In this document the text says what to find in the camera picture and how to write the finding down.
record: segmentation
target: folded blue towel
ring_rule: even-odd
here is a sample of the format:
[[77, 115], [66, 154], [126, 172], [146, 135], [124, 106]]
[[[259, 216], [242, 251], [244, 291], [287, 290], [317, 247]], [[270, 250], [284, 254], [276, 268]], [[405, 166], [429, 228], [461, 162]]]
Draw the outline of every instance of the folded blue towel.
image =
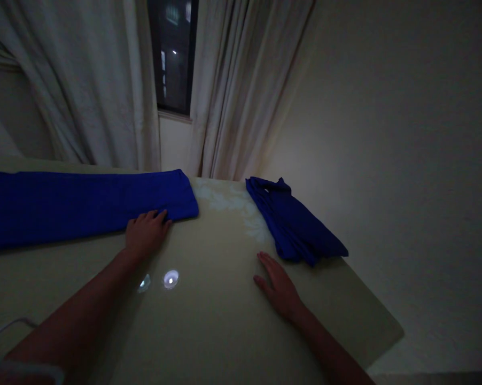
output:
[[181, 170], [132, 175], [0, 173], [0, 249], [125, 229], [129, 219], [168, 210], [174, 221], [198, 215]]
[[251, 177], [246, 190], [264, 217], [283, 259], [304, 259], [314, 266], [321, 257], [347, 257], [348, 250], [318, 218], [291, 195], [291, 187], [280, 178], [273, 183]]

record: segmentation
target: curtain fold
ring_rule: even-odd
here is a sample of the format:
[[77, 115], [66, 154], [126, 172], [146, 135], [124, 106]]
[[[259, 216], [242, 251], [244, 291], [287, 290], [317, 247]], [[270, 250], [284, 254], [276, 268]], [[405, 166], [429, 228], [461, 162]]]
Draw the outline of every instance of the curtain fold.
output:
[[313, 4], [210, 1], [189, 174], [240, 180], [256, 170]]
[[160, 171], [146, 1], [0, 0], [0, 43], [25, 72], [58, 159]]

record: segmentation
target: table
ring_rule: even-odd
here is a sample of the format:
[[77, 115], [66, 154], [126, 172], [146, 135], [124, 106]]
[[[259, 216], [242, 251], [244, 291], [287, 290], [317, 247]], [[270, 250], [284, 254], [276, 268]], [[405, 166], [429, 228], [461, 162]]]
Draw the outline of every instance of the table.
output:
[[[136, 172], [13, 157], [0, 158], [0, 171]], [[266, 276], [256, 253], [276, 252], [244, 183], [190, 182], [199, 217], [172, 227], [159, 254], [133, 278], [132, 291], [119, 298], [72, 381], [323, 383], [305, 343], [252, 281], [254, 274]], [[41, 322], [123, 244], [123, 234], [109, 234], [1, 251], [0, 325], [20, 316]], [[343, 259], [325, 259], [315, 268], [280, 262], [303, 302], [363, 367], [403, 336], [398, 322]], [[168, 290], [163, 277], [171, 270], [179, 279]], [[16, 325], [1, 335], [0, 355], [27, 333]]]

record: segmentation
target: floral pattern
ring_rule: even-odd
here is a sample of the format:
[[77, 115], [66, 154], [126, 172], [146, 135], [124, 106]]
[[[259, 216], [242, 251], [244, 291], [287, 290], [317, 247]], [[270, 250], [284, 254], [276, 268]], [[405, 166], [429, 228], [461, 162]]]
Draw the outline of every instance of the floral pattern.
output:
[[195, 196], [209, 201], [210, 209], [239, 211], [243, 217], [246, 234], [254, 237], [259, 243], [271, 237], [266, 222], [248, 191], [244, 186], [242, 190], [236, 188], [241, 186], [241, 183], [203, 178], [196, 178], [195, 181]]

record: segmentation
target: white cable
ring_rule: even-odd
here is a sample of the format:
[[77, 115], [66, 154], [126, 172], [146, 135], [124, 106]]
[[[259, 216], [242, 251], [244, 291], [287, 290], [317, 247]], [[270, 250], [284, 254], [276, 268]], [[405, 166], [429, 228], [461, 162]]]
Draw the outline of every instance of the white cable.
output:
[[[36, 328], [38, 325], [32, 322], [29, 318], [17, 318], [11, 322], [0, 327], [0, 333], [9, 328], [16, 322], [23, 322], [31, 328]], [[17, 361], [0, 361], [0, 369], [6, 370], [8, 372], [19, 373], [20, 375], [27, 374], [38, 374], [46, 375], [54, 378], [56, 385], [63, 385], [65, 380], [65, 373], [58, 366], [46, 365], [46, 364], [26, 364]]]
[[23, 322], [25, 323], [27, 326], [31, 326], [31, 328], [36, 328], [38, 327], [37, 324], [35, 324], [34, 322], [32, 322], [29, 318], [25, 318], [25, 317], [22, 317], [22, 318], [17, 318], [11, 322], [9, 322], [8, 324], [4, 325], [4, 326], [1, 326], [0, 327], [0, 333], [4, 331], [4, 329], [7, 329], [9, 328], [11, 325], [13, 325], [14, 323], [16, 322]]

